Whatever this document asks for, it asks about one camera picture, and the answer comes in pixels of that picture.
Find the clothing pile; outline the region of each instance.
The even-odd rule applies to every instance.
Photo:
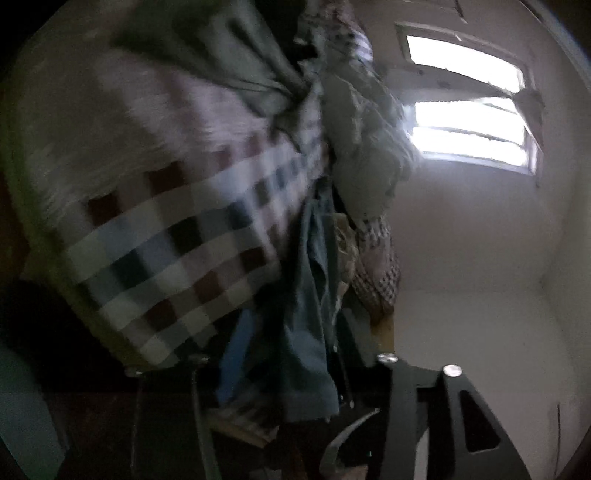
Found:
[[[53,287],[124,365],[208,355],[212,413],[266,442],[338,414],[336,318],[393,312],[387,210],[420,159],[348,2],[272,4],[70,0],[2,105]]]

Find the plaid fabric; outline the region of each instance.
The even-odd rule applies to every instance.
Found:
[[[308,154],[257,132],[66,212],[58,232],[73,276],[149,363],[169,367],[202,349],[215,320],[280,275],[292,221],[323,171],[319,120]]]
[[[349,218],[344,213],[335,213],[336,241],[339,249],[339,288],[337,291],[339,305],[355,277],[355,264],[359,256],[355,232],[349,226]]]
[[[359,257],[351,285],[374,323],[394,312],[400,283],[400,262],[385,215],[357,229]]]
[[[344,57],[357,58],[366,64],[373,62],[371,43],[348,0],[323,0],[317,12],[309,11],[302,17],[304,22],[322,27],[327,45]]]
[[[269,414],[274,406],[271,397],[261,394],[260,389],[252,385],[223,408],[213,408],[209,413],[270,443],[279,429],[278,416]]]

